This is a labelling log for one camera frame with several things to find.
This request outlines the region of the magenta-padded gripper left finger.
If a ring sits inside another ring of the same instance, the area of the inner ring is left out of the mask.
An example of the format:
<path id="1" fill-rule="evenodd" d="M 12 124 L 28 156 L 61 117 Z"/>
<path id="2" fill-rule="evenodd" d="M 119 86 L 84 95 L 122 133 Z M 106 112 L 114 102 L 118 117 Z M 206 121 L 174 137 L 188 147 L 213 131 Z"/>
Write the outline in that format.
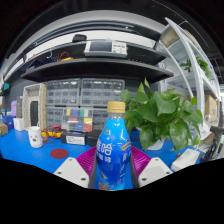
<path id="1" fill-rule="evenodd" d="M 54 174 L 81 187 L 93 189 L 96 171 L 96 148 L 92 147 L 77 158 L 67 158 Z"/>

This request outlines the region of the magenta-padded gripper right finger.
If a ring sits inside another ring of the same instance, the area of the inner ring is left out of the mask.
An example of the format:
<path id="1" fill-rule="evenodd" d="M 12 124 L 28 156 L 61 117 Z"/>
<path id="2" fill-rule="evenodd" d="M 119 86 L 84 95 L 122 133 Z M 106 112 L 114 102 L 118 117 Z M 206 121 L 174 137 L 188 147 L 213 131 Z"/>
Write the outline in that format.
<path id="1" fill-rule="evenodd" d="M 134 188 L 140 188 L 172 174 L 170 168 L 159 158 L 151 158 L 131 147 L 130 173 Z"/>

